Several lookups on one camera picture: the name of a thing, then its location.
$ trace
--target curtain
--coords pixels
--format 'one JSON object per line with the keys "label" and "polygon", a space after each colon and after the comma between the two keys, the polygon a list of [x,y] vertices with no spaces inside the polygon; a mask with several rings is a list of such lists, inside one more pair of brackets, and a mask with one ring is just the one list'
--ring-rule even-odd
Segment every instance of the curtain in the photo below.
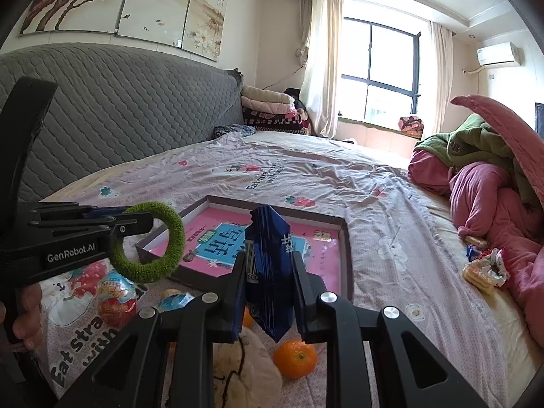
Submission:
{"label": "curtain", "polygon": [[334,137],[338,124],[336,92],[344,0],[312,0],[308,63],[300,99],[317,136]]}
{"label": "curtain", "polygon": [[312,0],[300,0],[300,47],[296,50],[296,56],[300,65],[308,62],[309,30],[312,23]]}
{"label": "curtain", "polygon": [[427,118],[424,120],[423,137],[440,133],[444,125],[445,110],[449,104],[453,83],[453,34],[450,29],[434,21],[430,23],[430,36],[434,60],[432,60],[431,81],[432,96],[430,96]]}

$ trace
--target metal screw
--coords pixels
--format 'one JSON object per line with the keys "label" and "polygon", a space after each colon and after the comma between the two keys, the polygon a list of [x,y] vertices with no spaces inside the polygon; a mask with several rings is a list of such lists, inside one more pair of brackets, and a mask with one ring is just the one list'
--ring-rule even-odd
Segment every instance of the metal screw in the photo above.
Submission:
{"label": "metal screw", "polygon": [[399,317],[401,312],[396,307],[385,307],[384,308],[384,316],[390,319],[396,319]]}
{"label": "metal screw", "polygon": [[202,301],[206,302],[206,304],[213,304],[217,302],[217,299],[219,299],[219,296],[216,293],[210,292],[202,295]]}
{"label": "metal screw", "polygon": [[336,302],[336,300],[338,299],[338,296],[334,294],[332,291],[326,291],[325,293],[321,294],[320,298],[323,302],[327,302],[328,304],[331,304],[333,302]]}
{"label": "metal screw", "polygon": [[155,309],[153,307],[145,307],[140,310],[140,317],[142,319],[149,319],[155,316]]}

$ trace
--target green ring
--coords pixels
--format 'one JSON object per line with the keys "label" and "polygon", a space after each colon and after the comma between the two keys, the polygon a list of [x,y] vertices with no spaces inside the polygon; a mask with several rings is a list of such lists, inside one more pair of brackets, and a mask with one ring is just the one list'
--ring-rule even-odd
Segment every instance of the green ring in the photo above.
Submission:
{"label": "green ring", "polygon": [[180,263],[185,249],[185,231],[183,222],[178,214],[162,202],[150,201],[134,205],[124,213],[139,213],[146,211],[153,218],[163,221],[170,232],[168,247],[164,256],[151,264],[130,262],[123,250],[123,237],[119,238],[109,257],[112,266],[124,277],[136,283],[156,282],[159,279],[170,276]]}

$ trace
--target person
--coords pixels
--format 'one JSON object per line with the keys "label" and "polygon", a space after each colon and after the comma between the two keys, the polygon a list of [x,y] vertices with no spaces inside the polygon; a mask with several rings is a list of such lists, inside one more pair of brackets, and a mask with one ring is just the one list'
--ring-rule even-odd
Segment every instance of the person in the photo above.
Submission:
{"label": "person", "polygon": [[[13,322],[13,334],[23,340],[29,350],[41,344],[43,332],[41,330],[41,288],[39,284],[21,290],[21,305],[26,313],[20,315]],[[0,324],[4,322],[5,306],[0,302]]]}

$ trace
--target finger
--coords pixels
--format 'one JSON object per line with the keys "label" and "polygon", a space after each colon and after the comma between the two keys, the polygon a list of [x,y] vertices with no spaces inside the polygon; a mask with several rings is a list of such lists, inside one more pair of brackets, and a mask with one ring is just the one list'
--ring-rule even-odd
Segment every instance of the finger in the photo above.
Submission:
{"label": "finger", "polygon": [[40,322],[40,307],[37,306],[13,322],[13,334],[19,339],[29,338],[40,328]]}
{"label": "finger", "polygon": [[24,340],[24,345],[28,350],[33,350],[41,344],[43,339],[44,333],[42,332],[41,327],[38,327],[38,330],[32,336]]}
{"label": "finger", "polygon": [[24,287],[21,291],[21,304],[26,311],[31,311],[41,302],[41,287],[39,284],[33,284]]}

